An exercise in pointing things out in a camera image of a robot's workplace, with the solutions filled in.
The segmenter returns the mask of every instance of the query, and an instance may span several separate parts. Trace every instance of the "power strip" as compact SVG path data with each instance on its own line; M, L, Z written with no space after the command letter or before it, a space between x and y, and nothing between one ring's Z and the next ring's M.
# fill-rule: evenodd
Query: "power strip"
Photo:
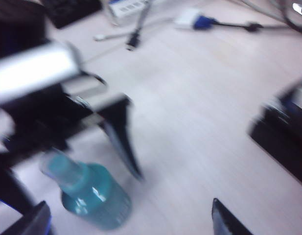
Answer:
M172 1L174 0L153 0L151 12ZM126 25L136 21L146 3L146 0L110 0L103 1L103 6L113 24Z

